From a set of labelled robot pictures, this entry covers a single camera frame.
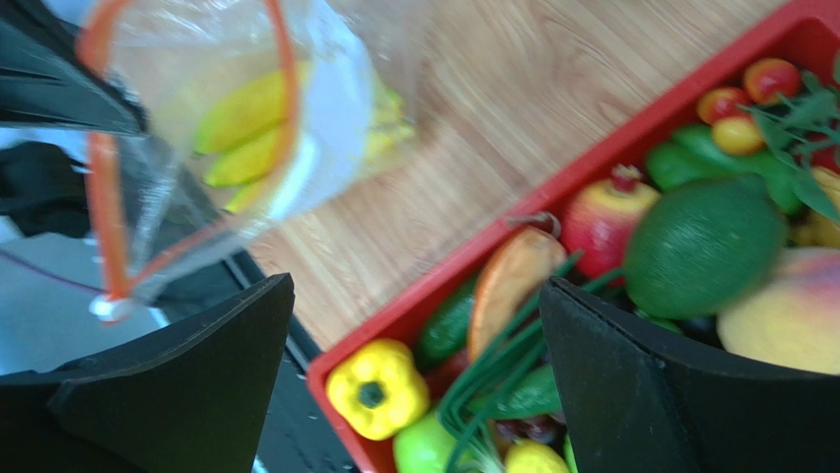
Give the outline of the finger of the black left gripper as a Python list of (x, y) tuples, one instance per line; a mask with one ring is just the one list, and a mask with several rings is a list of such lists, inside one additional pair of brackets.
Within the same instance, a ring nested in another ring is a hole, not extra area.
[(79, 30), (51, 13), (1, 15), (1, 125), (142, 135), (142, 108), (76, 56)]

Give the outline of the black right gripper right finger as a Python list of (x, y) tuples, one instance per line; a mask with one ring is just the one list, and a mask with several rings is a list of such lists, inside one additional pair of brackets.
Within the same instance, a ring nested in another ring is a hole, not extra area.
[(835, 472), (839, 380), (663, 329), (562, 279), (539, 294), (582, 472)]

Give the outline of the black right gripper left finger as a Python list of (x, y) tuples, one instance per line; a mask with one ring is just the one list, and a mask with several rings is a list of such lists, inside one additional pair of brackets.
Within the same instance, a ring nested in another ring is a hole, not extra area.
[(5, 472), (248, 472), (295, 301), (288, 275), (50, 372), (1, 379)]

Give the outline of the clear orange zip top bag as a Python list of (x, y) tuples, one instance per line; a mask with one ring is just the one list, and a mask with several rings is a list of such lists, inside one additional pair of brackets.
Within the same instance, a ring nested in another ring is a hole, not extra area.
[(416, 138), (421, 1), (98, 1), (77, 52), (147, 127), (88, 136), (113, 323)]

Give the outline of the yellow banana bunch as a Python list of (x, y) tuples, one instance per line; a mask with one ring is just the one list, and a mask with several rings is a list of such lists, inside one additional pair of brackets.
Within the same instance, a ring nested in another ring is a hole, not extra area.
[[(216, 157), (203, 174), (204, 183), (237, 190), (225, 204), (226, 212), (240, 213), (262, 189), (285, 134), (287, 101), (285, 72), (274, 69), (215, 102), (199, 122), (192, 153)], [(376, 80), (374, 119), (363, 147), (367, 166), (377, 166), (382, 154), (415, 136), (402, 106), (402, 96)]]

